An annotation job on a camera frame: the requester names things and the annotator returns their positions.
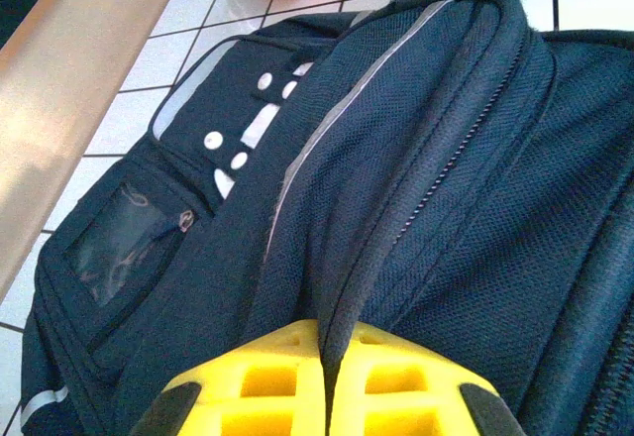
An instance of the yellow plastic piece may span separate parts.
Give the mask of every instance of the yellow plastic piece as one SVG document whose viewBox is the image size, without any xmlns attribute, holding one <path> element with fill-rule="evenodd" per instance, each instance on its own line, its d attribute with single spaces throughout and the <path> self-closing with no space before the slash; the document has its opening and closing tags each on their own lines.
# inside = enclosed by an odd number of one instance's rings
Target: yellow plastic piece
<svg viewBox="0 0 634 436">
<path fill-rule="evenodd" d="M 179 436 L 324 436 L 317 322 L 290 324 L 180 374 L 202 386 Z"/>
<path fill-rule="evenodd" d="M 303 320 L 172 380 L 202 390 L 179 436 L 324 436 L 317 322 Z M 450 360 L 359 323 L 337 378 L 330 436 L 478 436 L 460 384 L 495 388 Z"/>
<path fill-rule="evenodd" d="M 495 394 L 450 360 L 359 323 L 335 386 L 331 436 L 478 436 L 460 384 Z"/>
</svg>

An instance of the zipper track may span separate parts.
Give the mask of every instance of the zipper track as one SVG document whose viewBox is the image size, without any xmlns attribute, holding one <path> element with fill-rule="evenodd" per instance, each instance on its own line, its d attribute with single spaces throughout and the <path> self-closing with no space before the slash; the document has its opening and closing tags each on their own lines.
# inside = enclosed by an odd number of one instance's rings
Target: zipper track
<svg viewBox="0 0 634 436">
<path fill-rule="evenodd" d="M 583 436 L 616 434 L 634 388 L 634 298 L 630 301 L 585 408 Z"/>
<path fill-rule="evenodd" d="M 434 180 L 434 184 L 429 188 L 429 190 L 427 190 L 427 192 L 425 193 L 425 196 L 423 196 L 420 203 L 418 203 L 418 205 L 416 206 L 412 214 L 409 216 L 409 218 L 407 218 L 407 221 L 405 221 L 405 224 L 403 225 L 403 227 L 400 229 L 400 231 L 394 238 L 392 245 L 396 245 L 398 241 L 403 237 L 403 235 L 407 232 L 407 230 L 412 226 L 418 214 L 421 211 L 423 211 L 423 209 L 427 205 L 427 202 L 434 195 L 438 187 L 443 183 L 443 180 L 445 179 L 447 174 L 450 172 L 452 168 L 454 168 L 454 166 L 456 166 L 456 161 L 458 160 L 462 152 L 467 148 L 467 145 L 469 144 L 473 136 L 476 134 L 477 130 L 479 129 L 479 126 L 484 122 L 484 120 L 488 116 L 488 113 L 491 111 L 491 109 L 493 108 L 493 105 L 495 104 L 495 102 L 497 102 L 497 99 L 499 98 L 502 91 L 504 90 L 504 87 L 508 83 L 508 80 L 513 74 L 513 71 L 517 67 L 517 63 L 519 62 L 519 59 L 522 55 L 523 50 L 524 50 L 524 42 L 522 42 L 522 44 L 520 45 L 520 48 L 518 49 L 517 54 L 513 58 L 513 61 L 510 67 L 508 67 L 508 70 L 504 74 L 504 77 L 502 77 L 501 82 L 499 83 L 497 88 L 495 88 L 495 91 L 493 91 L 493 94 L 488 100 L 488 103 L 486 103 L 486 105 L 484 106 L 484 109 L 482 109 L 482 112 L 480 112 L 479 116 L 477 116 L 477 119 L 475 120 L 474 124 L 469 129 L 469 131 L 467 132 L 467 135 L 458 146 L 458 149 L 454 152 L 452 157 L 449 159 L 449 161 L 447 162 L 443 170 L 440 172 L 436 180 Z"/>
</svg>

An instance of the white snap button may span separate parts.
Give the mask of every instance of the white snap button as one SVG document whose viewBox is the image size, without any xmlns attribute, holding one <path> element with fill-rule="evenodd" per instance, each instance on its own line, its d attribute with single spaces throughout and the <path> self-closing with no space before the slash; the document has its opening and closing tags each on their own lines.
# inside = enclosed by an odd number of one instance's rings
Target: white snap button
<svg viewBox="0 0 634 436">
<path fill-rule="evenodd" d="M 273 81 L 273 75 L 270 72 L 265 72 L 260 79 L 258 79 L 258 89 L 264 91 L 267 89 Z"/>
<path fill-rule="evenodd" d="M 240 152 L 239 154 L 236 154 L 236 156 L 231 159 L 231 169 L 237 170 L 238 168 L 242 167 L 242 165 L 247 163 L 248 158 L 249 156 L 246 152 Z"/>
<path fill-rule="evenodd" d="M 310 66 L 312 65 L 313 65 L 312 62 L 304 62 L 303 64 L 298 66 L 297 69 L 293 71 L 293 74 L 296 76 L 303 76 L 304 74 L 308 72 L 308 69 L 310 69 Z"/>
<path fill-rule="evenodd" d="M 210 151 L 215 151 L 222 146 L 223 137 L 218 131 L 210 132 L 205 136 L 205 147 Z"/>
<path fill-rule="evenodd" d="M 296 85 L 297 81 L 290 81 L 288 84 L 286 84 L 281 91 L 281 98 L 288 99 L 288 96 L 290 96 L 290 93 L 293 92 L 293 89 Z"/>
</svg>

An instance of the navy blue backpack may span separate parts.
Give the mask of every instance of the navy blue backpack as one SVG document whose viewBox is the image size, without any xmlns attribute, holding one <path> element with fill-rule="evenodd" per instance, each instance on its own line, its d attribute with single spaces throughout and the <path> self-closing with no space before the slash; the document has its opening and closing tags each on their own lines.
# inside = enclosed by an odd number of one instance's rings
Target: navy blue backpack
<svg viewBox="0 0 634 436">
<path fill-rule="evenodd" d="M 634 37 L 402 0 L 225 40 L 47 241 L 25 434 L 127 434 L 174 376 L 318 319 L 488 379 L 528 435 L 634 433 Z"/>
</svg>

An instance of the tiled floor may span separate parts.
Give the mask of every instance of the tiled floor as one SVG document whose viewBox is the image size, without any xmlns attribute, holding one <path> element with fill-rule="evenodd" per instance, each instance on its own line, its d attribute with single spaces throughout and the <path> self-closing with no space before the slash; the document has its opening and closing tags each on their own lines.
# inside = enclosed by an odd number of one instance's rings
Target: tiled floor
<svg viewBox="0 0 634 436">
<path fill-rule="evenodd" d="M 0 305 L 0 431 L 20 434 L 21 330 L 37 254 L 77 199 L 144 133 L 169 88 L 222 39 L 303 13 L 376 9 L 389 0 L 170 0 L 86 150 L 43 233 Z M 634 0 L 522 0 L 538 30 L 634 29 Z"/>
</svg>

